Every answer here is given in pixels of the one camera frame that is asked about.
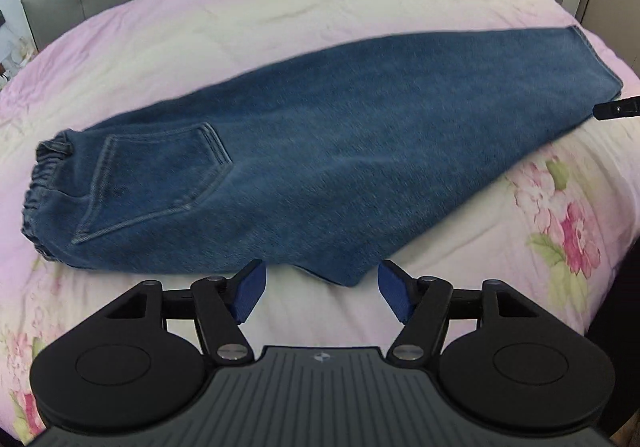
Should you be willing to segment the blue denim jeans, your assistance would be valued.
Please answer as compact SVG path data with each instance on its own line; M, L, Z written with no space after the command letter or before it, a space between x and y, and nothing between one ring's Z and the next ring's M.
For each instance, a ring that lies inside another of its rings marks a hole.
M40 143L22 230L80 269L351 287L622 89L574 27L334 46Z

